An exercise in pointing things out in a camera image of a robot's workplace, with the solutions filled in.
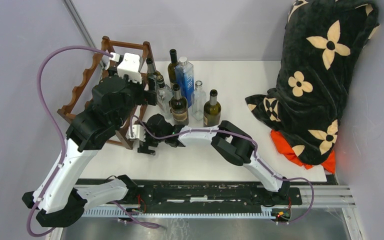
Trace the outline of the green wine bottle brown label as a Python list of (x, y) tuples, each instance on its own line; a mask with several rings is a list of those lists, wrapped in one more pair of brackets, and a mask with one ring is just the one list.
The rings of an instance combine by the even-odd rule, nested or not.
[(169, 105), (173, 119), (176, 124), (187, 126), (189, 124), (188, 101), (182, 96), (181, 88), (177, 83), (173, 85), (172, 90), (173, 97)]

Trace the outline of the brown wooden wine rack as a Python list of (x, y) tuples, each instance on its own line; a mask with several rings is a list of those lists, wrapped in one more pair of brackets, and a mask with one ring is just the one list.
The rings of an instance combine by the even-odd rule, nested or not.
[[(153, 52), (151, 44), (148, 41), (145, 41), (141, 44), (139, 43), (130, 43), (130, 42), (122, 42), (122, 41), (115, 41), (111, 40), (108, 36), (103, 36), (101, 41), (101, 50), (111, 53), (114, 52), (114, 47), (121, 47), (121, 48), (127, 48), (127, 49), (137, 49), (141, 50), (141, 56), (145, 60), (146, 58), (153, 58)], [(72, 113), (73, 108), (75, 107), (76, 103), (78, 102), (80, 96), (82, 95), (85, 87), (89, 83), (91, 77), (93, 76), (94, 72), (96, 71), (99, 61), (101, 61), (103, 58), (103, 55), (101, 53), (95, 53), (92, 57), (92, 65), (89, 68), (86, 68), (83, 71), (83, 77), (82, 82), (80, 85), (75, 86), (72, 89), (72, 97), (71, 101), (67, 105), (63, 105), (60, 109), (57, 110), (57, 113), (69, 124), (73, 121), (75, 118), (75, 114)], [(128, 132), (128, 127), (130, 126), (130, 123), (125, 123), (122, 128), (117, 130), (115, 132), (115, 136), (118, 138), (118, 140), (107, 140), (107, 143), (118, 145), (125, 147), (128, 150), (132, 150), (134, 146), (134, 142), (132, 140), (129, 140), (126, 137), (126, 134)]]

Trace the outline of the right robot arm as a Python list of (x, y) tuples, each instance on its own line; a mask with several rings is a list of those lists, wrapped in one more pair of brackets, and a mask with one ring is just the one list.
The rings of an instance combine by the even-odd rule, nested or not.
[(258, 144), (250, 135), (228, 120), (210, 127), (191, 127), (170, 124), (161, 114), (155, 114), (147, 122), (138, 120), (131, 124), (127, 136), (140, 140), (139, 153), (154, 155), (159, 143), (165, 142), (173, 148), (191, 145), (211, 145), (228, 163), (246, 168), (269, 192), (269, 199), (282, 204), (289, 198), (291, 183), (275, 171), (258, 152)]

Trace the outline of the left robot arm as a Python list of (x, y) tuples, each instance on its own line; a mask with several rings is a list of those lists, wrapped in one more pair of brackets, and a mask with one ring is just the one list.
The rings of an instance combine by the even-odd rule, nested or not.
[(126, 76), (105, 77), (92, 89), (92, 101), (66, 131), (65, 148), (41, 186), (22, 200), (42, 227), (66, 228), (89, 209), (112, 201), (133, 203), (137, 185), (122, 175), (100, 185), (75, 188), (80, 175), (138, 105), (156, 105), (156, 92)]

